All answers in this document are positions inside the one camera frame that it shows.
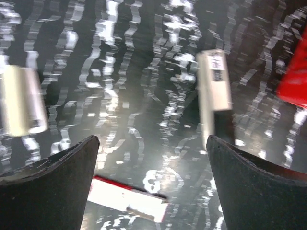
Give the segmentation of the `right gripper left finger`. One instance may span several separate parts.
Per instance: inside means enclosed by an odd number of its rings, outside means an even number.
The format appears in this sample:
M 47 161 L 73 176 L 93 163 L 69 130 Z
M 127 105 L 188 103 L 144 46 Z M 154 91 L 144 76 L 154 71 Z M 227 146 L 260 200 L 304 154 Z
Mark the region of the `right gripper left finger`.
M 2 230 L 79 230 L 99 139 L 76 145 L 0 176 Z

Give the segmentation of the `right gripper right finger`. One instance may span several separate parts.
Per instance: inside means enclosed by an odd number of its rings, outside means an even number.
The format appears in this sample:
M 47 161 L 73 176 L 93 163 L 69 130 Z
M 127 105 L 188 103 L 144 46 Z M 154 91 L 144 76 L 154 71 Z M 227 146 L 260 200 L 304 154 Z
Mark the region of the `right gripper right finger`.
M 210 135 L 207 152 L 229 230 L 305 230 L 307 175 Z

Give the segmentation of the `beige stapler magazine piece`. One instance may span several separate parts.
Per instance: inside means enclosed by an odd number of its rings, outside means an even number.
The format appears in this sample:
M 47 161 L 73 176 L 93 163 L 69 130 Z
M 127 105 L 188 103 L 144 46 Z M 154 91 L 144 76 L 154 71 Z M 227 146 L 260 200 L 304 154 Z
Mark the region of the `beige stapler magazine piece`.
M 7 65 L 0 79 L 3 126 L 11 137 L 48 130 L 47 113 L 37 71 Z

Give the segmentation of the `red white staple box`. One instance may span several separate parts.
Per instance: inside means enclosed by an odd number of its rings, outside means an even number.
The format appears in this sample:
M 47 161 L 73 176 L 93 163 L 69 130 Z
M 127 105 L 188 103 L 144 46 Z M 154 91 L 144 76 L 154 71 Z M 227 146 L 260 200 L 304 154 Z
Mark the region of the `red white staple box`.
M 156 223 L 163 222 L 169 204 L 162 195 L 98 175 L 92 178 L 87 200 L 121 212 L 131 212 Z

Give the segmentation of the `red plastic shopping basket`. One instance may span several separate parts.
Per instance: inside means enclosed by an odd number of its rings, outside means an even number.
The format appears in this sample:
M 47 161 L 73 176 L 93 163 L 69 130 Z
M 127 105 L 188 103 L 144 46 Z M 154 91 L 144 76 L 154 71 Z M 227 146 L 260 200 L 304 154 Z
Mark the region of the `red plastic shopping basket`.
M 298 43 L 287 70 L 277 89 L 280 99 L 296 106 L 307 107 L 307 32 Z

